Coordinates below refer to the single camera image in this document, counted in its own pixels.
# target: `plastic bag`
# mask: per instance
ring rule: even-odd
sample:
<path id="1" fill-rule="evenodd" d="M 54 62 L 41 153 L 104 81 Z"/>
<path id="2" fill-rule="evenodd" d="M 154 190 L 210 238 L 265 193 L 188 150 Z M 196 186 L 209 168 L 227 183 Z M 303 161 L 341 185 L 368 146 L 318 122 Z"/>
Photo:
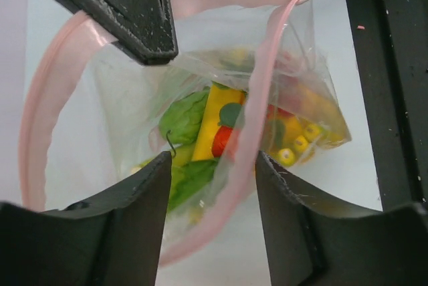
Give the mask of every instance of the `plastic bag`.
<path id="1" fill-rule="evenodd" d="M 260 148 L 297 166 L 350 140 L 315 50 L 312 3 L 289 18 L 299 1 L 171 0 L 181 54 L 167 67 L 139 66 L 84 13 L 73 16 L 26 99 L 24 204 L 67 206 L 169 149 L 167 265 L 214 238 L 254 190 Z M 56 199 L 58 190 L 70 200 Z"/>

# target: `yellow bead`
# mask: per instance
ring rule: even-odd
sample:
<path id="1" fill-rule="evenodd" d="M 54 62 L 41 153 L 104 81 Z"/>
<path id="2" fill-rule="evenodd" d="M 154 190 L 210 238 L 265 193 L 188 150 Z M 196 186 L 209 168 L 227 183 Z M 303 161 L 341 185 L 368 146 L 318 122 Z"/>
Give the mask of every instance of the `yellow bead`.
<path id="1" fill-rule="evenodd" d="M 298 136 L 293 143 L 294 150 L 298 154 L 303 154 L 309 147 L 309 142 L 303 136 Z"/>
<path id="2" fill-rule="evenodd" d="M 203 217 L 203 209 L 202 208 L 194 208 L 189 211 L 189 221 L 192 225 L 195 225 L 201 221 Z"/>
<path id="3" fill-rule="evenodd" d="M 314 142 L 315 140 L 319 139 L 319 137 L 322 134 L 322 128 L 319 127 L 317 124 L 309 124 L 306 126 L 305 130 L 303 131 L 304 137 L 309 142 Z"/>
<path id="4" fill-rule="evenodd" d="M 248 58 L 249 52 L 247 49 L 237 48 L 232 50 L 230 54 L 233 62 L 243 63 Z"/>
<path id="5" fill-rule="evenodd" d="M 136 174 L 138 171 L 140 171 L 141 170 L 141 168 L 142 167 L 134 167 L 133 169 L 131 169 L 131 172 L 130 172 L 130 176 L 132 176 L 133 174 Z"/>
<path id="6" fill-rule="evenodd" d="M 317 145 L 322 149 L 333 149 L 345 143 L 345 139 L 340 134 L 327 132 Z"/>
<path id="7" fill-rule="evenodd" d="M 311 124 L 311 121 L 308 121 L 304 118 L 299 118 L 299 122 L 302 125 L 302 128 L 306 128 L 307 126 L 309 126 Z"/>
<path id="8" fill-rule="evenodd" d="M 296 155 L 294 154 L 293 150 L 284 148 L 278 152 L 276 161 L 278 161 L 284 167 L 291 167 L 296 163 Z"/>

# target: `white background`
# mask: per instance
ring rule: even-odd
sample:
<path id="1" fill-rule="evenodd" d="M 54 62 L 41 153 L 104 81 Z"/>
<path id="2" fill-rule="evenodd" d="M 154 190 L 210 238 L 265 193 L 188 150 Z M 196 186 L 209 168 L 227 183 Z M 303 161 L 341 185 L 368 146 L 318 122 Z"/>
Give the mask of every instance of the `white background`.
<path id="1" fill-rule="evenodd" d="M 345 0 L 316 0 L 314 6 L 317 46 L 328 54 L 353 141 L 298 174 L 340 198 L 381 209 Z M 0 199 L 20 203 L 16 156 L 24 88 L 70 14 L 52 0 L 0 0 L 0 11 Z M 157 286 L 194 285 L 269 285 L 256 196 L 206 249 L 159 272 Z"/>

